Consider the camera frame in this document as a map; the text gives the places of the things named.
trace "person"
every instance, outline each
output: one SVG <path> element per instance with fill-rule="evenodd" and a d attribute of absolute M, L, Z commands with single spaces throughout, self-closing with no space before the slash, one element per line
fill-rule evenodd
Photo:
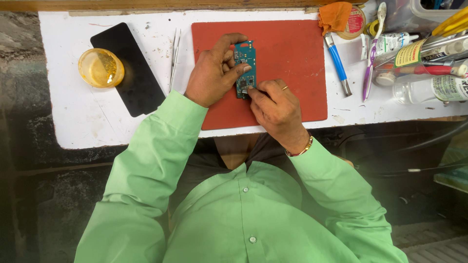
<path fill-rule="evenodd" d="M 172 91 L 141 122 L 115 158 L 75 262 L 408 262 L 370 185 L 309 135 L 281 79 L 248 89 L 268 134 L 246 163 L 229 170 L 212 141 L 197 140 L 208 107 L 251 68 L 235 65 L 229 49 L 247 39 L 223 35 L 201 53 L 185 95 Z M 301 210 L 306 194 L 323 224 Z"/>

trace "plastic bottle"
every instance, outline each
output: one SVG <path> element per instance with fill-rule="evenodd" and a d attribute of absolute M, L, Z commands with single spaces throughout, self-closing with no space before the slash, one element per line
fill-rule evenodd
<path fill-rule="evenodd" d="M 403 104 L 466 101 L 468 79 L 444 75 L 429 80 L 396 84 L 393 86 L 393 96 Z"/>
<path fill-rule="evenodd" d="M 451 44 L 421 53 L 421 59 L 432 60 L 436 58 L 443 58 L 448 55 L 465 52 L 466 50 L 468 50 L 468 39 L 459 40 Z"/>

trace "rag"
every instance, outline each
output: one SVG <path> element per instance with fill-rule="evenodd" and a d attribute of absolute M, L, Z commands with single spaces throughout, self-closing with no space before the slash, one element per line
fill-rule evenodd
<path fill-rule="evenodd" d="M 322 36 L 327 32 L 343 32 L 351 14 L 352 4 L 335 2 L 319 8 L 319 27 L 323 27 Z"/>

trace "red rubber mat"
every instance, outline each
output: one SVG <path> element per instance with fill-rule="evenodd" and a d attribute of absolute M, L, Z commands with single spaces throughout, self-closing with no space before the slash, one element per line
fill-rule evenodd
<path fill-rule="evenodd" d="M 254 41 L 257 82 L 284 79 L 300 100 L 303 122 L 327 119 L 323 37 L 317 20 L 194 23 L 195 62 L 201 51 L 211 49 L 221 35 L 230 32 Z M 238 99 L 233 87 L 209 108 L 202 130 L 254 125 L 258 123 L 250 100 Z"/>

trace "green circuit board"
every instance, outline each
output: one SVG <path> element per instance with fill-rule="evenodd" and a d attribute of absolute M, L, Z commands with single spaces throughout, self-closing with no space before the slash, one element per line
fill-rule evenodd
<path fill-rule="evenodd" d="M 247 63 L 252 69 L 244 73 L 236 81 L 237 98 L 247 100 L 250 99 L 247 94 L 248 86 L 257 87 L 256 77 L 256 55 L 253 47 L 254 41 L 248 40 L 234 45 L 234 60 L 235 64 Z"/>

